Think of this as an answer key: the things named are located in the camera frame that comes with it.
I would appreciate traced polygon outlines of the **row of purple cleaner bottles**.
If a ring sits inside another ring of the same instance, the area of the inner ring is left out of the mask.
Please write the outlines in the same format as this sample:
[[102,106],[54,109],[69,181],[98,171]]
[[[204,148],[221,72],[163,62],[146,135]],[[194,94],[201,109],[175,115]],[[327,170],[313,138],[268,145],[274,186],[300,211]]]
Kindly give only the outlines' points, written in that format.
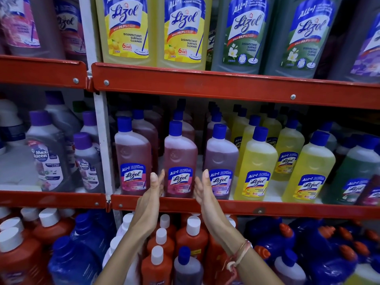
[[218,107],[211,110],[211,121],[207,124],[207,144],[203,170],[208,170],[212,192],[218,200],[228,200],[234,178],[239,150],[229,140],[230,130],[222,122]]

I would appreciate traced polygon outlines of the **white shelf upright post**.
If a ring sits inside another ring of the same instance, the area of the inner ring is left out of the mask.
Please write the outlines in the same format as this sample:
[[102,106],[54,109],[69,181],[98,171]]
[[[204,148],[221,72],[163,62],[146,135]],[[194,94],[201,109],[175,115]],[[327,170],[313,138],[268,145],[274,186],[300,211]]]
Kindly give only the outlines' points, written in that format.
[[111,196],[115,192],[114,165],[112,160],[112,144],[109,127],[109,115],[105,91],[95,89],[95,71],[92,65],[102,62],[102,49],[100,43],[100,32],[98,27],[98,16],[95,0],[79,0],[82,17],[84,42],[88,65],[87,91],[93,93],[95,113],[97,117],[98,137],[101,148],[102,168],[105,185],[106,209],[112,209]]

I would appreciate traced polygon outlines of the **row of green cleaner bottles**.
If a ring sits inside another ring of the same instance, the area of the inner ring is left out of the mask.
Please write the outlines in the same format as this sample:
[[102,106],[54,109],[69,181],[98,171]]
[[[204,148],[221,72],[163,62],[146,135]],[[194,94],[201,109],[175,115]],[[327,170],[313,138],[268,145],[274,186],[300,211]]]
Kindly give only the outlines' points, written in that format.
[[323,204],[354,205],[380,166],[380,155],[375,151],[380,137],[364,134],[349,149],[337,169],[327,192],[321,197]]

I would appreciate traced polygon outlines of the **group of blue orange-capped bottles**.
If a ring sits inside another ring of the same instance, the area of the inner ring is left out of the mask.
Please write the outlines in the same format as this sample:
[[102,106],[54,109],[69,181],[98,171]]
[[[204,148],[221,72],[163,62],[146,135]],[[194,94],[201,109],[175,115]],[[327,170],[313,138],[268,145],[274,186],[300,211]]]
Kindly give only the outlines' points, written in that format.
[[275,259],[291,249],[306,274],[304,285],[343,285],[358,264],[380,263],[380,233],[356,220],[331,225],[310,217],[285,223],[261,216],[245,224],[243,235],[272,270]]

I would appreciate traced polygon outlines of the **person's left hand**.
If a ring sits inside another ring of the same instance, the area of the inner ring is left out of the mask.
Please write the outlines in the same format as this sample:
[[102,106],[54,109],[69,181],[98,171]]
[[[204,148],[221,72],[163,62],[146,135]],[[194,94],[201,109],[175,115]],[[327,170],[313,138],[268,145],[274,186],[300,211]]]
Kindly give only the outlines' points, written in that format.
[[130,224],[132,228],[139,229],[146,236],[153,232],[158,221],[161,196],[162,193],[151,193],[148,189],[138,199],[134,217]]

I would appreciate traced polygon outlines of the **dark pink cleaner bottle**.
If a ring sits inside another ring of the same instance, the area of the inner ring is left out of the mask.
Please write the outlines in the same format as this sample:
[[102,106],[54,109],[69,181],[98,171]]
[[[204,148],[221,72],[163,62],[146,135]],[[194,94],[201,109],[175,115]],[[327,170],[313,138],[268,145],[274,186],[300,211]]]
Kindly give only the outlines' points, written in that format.
[[380,174],[374,174],[365,186],[355,205],[378,206],[380,204]]

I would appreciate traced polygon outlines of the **pink floral-label cleaner bottle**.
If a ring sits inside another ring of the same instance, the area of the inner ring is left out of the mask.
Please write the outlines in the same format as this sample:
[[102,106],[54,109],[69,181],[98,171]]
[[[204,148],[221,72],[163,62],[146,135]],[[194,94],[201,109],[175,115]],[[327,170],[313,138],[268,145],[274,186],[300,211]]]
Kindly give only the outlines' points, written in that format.
[[166,197],[192,198],[197,169],[198,149],[182,135],[181,121],[169,123],[164,139],[164,192]]

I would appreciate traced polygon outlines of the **large purple cleaner bottle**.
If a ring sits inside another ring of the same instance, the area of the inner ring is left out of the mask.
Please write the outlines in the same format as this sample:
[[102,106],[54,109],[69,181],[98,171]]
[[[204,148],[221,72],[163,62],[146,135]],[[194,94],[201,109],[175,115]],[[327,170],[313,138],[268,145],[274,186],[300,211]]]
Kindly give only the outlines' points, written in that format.
[[380,84],[380,0],[359,0],[327,80]]

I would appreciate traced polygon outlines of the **large yellow cleaner bottle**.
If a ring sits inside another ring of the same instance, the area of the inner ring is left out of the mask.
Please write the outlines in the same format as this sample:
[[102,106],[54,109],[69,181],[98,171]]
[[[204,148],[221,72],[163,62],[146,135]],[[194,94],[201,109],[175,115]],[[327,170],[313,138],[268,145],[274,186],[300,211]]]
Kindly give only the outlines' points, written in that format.
[[156,67],[158,0],[95,1],[103,61]]
[[157,0],[157,67],[204,71],[212,0]]

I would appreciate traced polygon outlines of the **orange metal shelf rail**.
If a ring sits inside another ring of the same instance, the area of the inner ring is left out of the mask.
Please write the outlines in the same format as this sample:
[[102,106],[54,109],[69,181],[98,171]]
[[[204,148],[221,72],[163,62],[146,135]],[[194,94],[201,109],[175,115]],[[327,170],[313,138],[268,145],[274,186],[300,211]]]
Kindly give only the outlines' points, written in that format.
[[83,62],[0,55],[0,84],[87,88]]
[[[380,206],[234,200],[219,200],[218,202],[225,214],[232,215],[380,220]],[[161,197],[159,211],[169,213],[201,213],[201,207],[195,199]]]
[[0,206],[109,210],[106,195],[102,193],[0,191]]
[[380,85],[93,63],[89,90],[380,110]]

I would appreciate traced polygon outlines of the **row of yellow cleaner bottles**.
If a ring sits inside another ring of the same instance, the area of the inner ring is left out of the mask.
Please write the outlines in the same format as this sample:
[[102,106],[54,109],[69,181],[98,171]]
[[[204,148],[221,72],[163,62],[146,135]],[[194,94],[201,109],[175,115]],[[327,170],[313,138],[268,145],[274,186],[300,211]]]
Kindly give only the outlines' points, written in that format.
[[241,147],[235,201],[263,201],[280,165],[281,172],[291,170],[282,201],[314,202],[335,164],[334,154],[326,148],[329,133],[317,131],[304,145],[297,119],[288,119],[282,129],[276,117],[277,110],[269,111],[263,126],[256,126]]

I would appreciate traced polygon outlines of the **person's right hand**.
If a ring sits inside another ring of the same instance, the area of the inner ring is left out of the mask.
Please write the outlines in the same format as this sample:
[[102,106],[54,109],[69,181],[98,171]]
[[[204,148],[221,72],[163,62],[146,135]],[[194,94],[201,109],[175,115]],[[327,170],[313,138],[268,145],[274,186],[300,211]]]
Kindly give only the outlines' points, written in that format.
[[201,206],[201,214],[208,231],[213,238],[219,243],[231,240],[245,242],[245,238],[235,227],[231,225],[216,197],[195,197]]

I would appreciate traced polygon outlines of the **row of pink bottles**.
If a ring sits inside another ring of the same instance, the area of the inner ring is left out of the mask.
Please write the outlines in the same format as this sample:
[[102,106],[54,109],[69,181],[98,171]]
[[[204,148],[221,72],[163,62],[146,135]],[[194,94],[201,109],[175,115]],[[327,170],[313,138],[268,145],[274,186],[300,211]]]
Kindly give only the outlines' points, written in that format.
[[[178,101],[173,120],[181,121],[182,135],[194,142],[194,128],[183,120],[184,105]],[[117,118],[115,135],[121,194],[142,196],[150,187],[150,174],[159,174],[158,131],[144,118],[143,110],[134,110],[132,117]]]

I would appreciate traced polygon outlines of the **group of orange white-capped bottles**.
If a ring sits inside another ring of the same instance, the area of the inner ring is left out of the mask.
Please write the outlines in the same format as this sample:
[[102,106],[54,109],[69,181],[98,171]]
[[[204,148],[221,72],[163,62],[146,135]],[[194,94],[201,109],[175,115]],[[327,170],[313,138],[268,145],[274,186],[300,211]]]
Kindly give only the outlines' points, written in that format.
[[204,229],[199,214],[188,215],[186,226],[179,230],[168,214],[160,217],[146,245],[147,256],[141,262],[141,285],[173,285],[174,260],[182,246],[188,246],[191,256],[201,262],[202,285],[214,285],[223,249]]
[[22,208],[20,217],[0,223],[0,284],[54,285],[48,271],[52,246],[74,229],[73,214],[56,208]]

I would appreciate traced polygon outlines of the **white plastic jug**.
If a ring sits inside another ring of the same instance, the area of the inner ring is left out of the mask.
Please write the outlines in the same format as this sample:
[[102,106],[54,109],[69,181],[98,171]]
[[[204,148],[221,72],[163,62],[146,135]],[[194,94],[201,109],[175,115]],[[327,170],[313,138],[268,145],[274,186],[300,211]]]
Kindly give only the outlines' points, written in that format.
[[18,108],[0,94],[0,192],[41,192]]

